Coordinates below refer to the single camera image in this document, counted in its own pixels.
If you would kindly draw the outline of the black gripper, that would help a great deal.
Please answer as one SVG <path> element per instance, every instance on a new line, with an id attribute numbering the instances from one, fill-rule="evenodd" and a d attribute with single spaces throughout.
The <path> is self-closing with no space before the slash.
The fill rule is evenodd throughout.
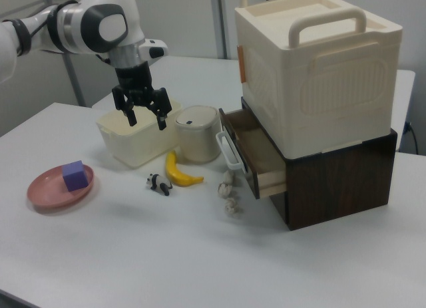
<path id="1" fill-rule="evenodd" d="M 172 105 L 165 88 L 153 89 L 148 63 L 127 69 L 115 68 L 115 72 L 118 85 L 112 89 L 114 105 L 127 117 L 129 125 L 137 123 L 134 105 L 145 106 L 156 116 L 159 130 L 164 130 Z"/>

